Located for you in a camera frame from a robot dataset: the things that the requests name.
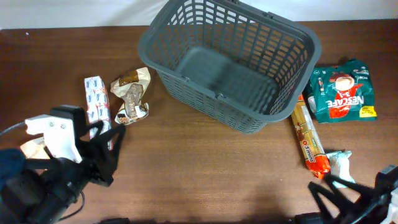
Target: wire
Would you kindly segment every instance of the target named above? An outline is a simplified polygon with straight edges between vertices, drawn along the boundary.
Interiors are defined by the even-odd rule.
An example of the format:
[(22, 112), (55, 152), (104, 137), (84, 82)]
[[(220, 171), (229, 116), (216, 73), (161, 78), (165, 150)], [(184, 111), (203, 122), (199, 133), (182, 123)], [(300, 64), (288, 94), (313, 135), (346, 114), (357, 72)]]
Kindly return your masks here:
[(9, 131), (12, 131), (13, 129), (20, 128), (23, 125), (25, 125), (25, 121), (23, 121), (21, 123), (14, 124), (11, 127), (9, 127), (7, 129), (3, 130), (2, 132), (0, 132), (0, 136), (2, 136), (3, 134), (7, 134)]
[(79, 212), (81, 212), (81, 211), (83, 210), (83, 207), (85, 206), (86, 198), (85, 198), (85, 195), (84, 195), (83, 192), (80, 192), (80, 194), (81, 194), (81, 206), (80, 206), (80, 208), (79, 208), (78, 210), (76, 210), (75, 212), (73, 212), (73, 213), (71, 213), (71, 214), (69, 214), (69, 215), (67, 215), (67, 216), (64, 216), (64, 217), (60, 218), (60, 219), (58, 220), (58, 222), (63, 221), (63, 220), (66, 220), (67, 218), (70, 218), (70, 217), (76, 215), (77, 213), (79, 213)]

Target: brown tabletop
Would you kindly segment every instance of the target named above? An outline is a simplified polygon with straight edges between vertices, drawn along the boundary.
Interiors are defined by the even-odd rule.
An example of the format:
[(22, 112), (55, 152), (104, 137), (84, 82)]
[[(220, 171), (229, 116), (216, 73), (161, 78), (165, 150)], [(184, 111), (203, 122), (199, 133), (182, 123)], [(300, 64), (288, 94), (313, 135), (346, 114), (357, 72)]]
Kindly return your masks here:
[[(378, 120), (314, 122), (324, 148), (352, 151), (352, 177), (373, 186), (381, 169), (398, 164), (398, 21), (302, 24), (322, 42), (319, 64), (357, 58), (369, 65)], [(109, 86), (125, 71), (145, 66), (137, 43), (146, 29), (0, 31), (0, 129), (62, 104), (86, 108), (85, 77), (99, 75)], [(319, 181), (303, 165), (290, 118), (241, 134), (173, 99), (150, 71), (143, 99), (150, 114), (127, 126), (114, 183), (108, 189), (89, 184), (84, 210), (65, 224), (111, 217), (235, 222), (318, 211), (307, 185)], [(122, 101), (112, 93), (109, 99), (114, 116)], [(31, 138), (17, 130), (0, 146), (17, 147)]]

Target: white wall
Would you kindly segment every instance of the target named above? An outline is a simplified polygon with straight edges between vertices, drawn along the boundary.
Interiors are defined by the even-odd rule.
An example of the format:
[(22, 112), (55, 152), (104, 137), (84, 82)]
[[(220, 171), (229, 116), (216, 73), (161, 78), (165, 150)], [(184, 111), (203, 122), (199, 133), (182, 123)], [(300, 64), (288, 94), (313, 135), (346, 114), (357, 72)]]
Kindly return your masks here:
[[(241, 0), (293, 21), (398, 18), (398, 0)], [(0, 0), (0, 27), (149, 25), (167, 0)]]

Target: yellow label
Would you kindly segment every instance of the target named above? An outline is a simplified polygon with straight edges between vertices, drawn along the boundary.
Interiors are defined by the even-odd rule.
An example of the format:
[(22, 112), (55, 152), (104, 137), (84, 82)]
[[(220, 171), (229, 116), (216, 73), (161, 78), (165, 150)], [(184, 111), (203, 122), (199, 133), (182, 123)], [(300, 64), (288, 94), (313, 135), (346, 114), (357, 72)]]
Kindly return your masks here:
[(377, 117), (374, 106), (363, 106), (359, 111), (360, 118), (373, 118)]

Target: beige package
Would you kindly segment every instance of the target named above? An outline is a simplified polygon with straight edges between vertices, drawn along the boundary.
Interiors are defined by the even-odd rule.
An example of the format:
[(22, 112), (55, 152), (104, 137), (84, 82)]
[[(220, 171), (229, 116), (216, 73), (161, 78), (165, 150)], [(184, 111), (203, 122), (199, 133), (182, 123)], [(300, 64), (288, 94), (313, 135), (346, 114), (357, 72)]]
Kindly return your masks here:
[(118, 124), (129, 125), (149, 114), (149, 105), (141, 99), (150, 83), (148, 68), (127, 72), (111, 84), (111, 92), (122, 98), (124, 103), (115, 117)]

